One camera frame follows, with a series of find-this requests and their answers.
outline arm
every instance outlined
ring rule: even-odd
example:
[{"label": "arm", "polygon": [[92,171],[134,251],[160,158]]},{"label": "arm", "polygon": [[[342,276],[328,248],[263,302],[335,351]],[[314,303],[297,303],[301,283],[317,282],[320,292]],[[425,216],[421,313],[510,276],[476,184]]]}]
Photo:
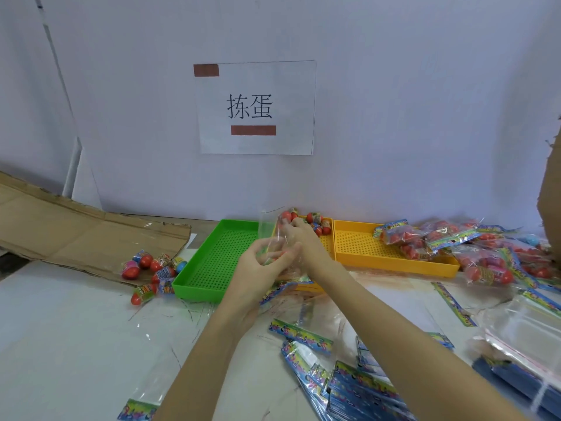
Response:
[{"label": "arm", "polygon": [[287,231],[302,242],[310,276],[326,291],[420,420],[526,418],[455,354],[431,339],[331,260],[301,219]]},{"label": "arm", "polygon": [[222,302],[173,381],[154,421],[212,420],[228,365],[238,342],[255,323],[259,301],[300,250],[295,246],[262,266],[256,255],[268,242],[255,241],[240,257]]}]

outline person's right hand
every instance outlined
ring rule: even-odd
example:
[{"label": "person's right hand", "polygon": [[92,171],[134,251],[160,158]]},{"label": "person's right hand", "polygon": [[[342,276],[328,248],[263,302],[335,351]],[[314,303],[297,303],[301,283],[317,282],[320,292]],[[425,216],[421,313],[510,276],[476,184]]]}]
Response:
[{"label": "person's right hand", "polygon": [[312,279],[321,276],[322,272],[333,264],[333,260],[321,244],[312,226],[296,217],[292,220],[291,225],[287,223],[283,227],[289,241],[302,243],[300,255]]}]

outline green tray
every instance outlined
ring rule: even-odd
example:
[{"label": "green tray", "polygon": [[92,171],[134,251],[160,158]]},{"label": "green tray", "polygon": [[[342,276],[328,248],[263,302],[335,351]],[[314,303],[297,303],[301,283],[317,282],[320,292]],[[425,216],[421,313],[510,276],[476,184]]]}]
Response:
[{"label": "green tray", "polygon": [[177,297],[219,303],[240,255],[257,239],[258,222],[221,220],[177,278]]}]

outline person's left hand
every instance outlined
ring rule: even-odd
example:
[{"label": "person's left hand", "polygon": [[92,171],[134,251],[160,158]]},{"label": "person's left hand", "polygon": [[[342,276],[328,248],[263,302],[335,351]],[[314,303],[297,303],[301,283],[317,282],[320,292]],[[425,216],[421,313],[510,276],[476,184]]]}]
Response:
[{"label": "person's left hand", "polygon": [[255,323],[259,302],[270,290],[277,276],[291,265],[302,247],[301,244],[296,244],[277,260],[263,266],[257,261],[257,255],[269,242],[270,239],[259,239],[241,255],[230,285],[217,309],[228,317],[238,319],[236,327],[241,335]]}]

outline red-brown strip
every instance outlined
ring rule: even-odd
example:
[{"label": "red-brown strip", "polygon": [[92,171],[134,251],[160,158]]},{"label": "red-brown strip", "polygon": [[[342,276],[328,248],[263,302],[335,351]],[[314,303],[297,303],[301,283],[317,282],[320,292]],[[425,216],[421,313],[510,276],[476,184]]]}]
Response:
[{"label": "red-brown strip", "polygon": [[230,126],[233,136],[276,136],[277,126]]},{"label": "red-brown strip", "polygon": [[193,65],[195,77],[220,77],[218,63],[203,63]]}]

